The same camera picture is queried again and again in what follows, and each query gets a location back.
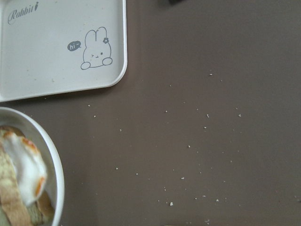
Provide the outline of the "white round plate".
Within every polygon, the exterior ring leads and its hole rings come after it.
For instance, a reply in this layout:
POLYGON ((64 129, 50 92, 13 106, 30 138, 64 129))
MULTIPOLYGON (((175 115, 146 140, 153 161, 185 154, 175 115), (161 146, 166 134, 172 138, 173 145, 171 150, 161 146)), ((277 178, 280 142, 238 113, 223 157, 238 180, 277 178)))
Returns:
POLYGON ((53 219, 44 225, 58 226, 63 211, 65 186, 61 159, 53 141, 34 119, 12 108, 0 108, 0 124, 18 128, 41 151, 42 158, 48 170, 45 191, 54 208, 53 219))

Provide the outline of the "fried egg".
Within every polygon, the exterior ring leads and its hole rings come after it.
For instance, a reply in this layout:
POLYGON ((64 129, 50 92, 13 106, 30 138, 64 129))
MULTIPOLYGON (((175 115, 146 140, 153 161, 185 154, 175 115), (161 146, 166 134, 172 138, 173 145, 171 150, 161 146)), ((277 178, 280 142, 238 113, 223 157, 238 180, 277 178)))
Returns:
POLYGON ((0 142, 15 170, 23 204, 30 206, 42 195, 48 177, 40 150, 31 140, 8 130, 0 131, 0 142))

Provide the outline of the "bread slice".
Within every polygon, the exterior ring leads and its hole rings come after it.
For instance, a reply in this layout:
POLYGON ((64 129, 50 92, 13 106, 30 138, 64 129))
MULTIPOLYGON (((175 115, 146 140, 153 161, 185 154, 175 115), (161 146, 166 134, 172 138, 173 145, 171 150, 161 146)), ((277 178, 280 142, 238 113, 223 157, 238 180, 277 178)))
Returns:
POLYGON ((11 226, 32 225, 20 195, 14 167, 4 151, 0 152, 0 204, 11 226))
MULTIPOLYGON (((12 131, 17 135, 26 137, 23 132, 21 132, 18 128, 15 127, 1 126, 0 130, 12 131)), ((4 151, 4 147, 2 144, 0 144, 0 151, 4 151)), ((45 223, 48 223, 54 217, 54 208, 51 205, 51 201, 45 189, 40 198, 30 206, 26 206, 26 208, 31 217, 32 226, 40 226, 45 223)), ((2 226, 10 226, 2 208, 0 208, 0 224, 2 226)))

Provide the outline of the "cream rabbit tray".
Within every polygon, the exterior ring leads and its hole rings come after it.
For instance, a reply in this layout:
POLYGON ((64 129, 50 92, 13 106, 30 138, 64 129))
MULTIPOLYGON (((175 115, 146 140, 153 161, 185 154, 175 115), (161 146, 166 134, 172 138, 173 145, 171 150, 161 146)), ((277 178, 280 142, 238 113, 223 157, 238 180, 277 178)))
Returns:
POLYGON ((126 68, 126 1, 1 1, 1 102, 110 87, 126 68))

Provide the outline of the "grey folded cloth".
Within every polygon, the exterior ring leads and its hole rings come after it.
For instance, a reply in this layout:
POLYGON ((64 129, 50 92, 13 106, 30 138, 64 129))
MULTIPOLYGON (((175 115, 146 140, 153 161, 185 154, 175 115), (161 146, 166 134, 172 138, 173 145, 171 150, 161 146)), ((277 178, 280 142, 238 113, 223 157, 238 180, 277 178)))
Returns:
POLYGON ((183 1, 184 0, 159 0, 158 2, 165 6, 165 5, 175 5, 183 1))

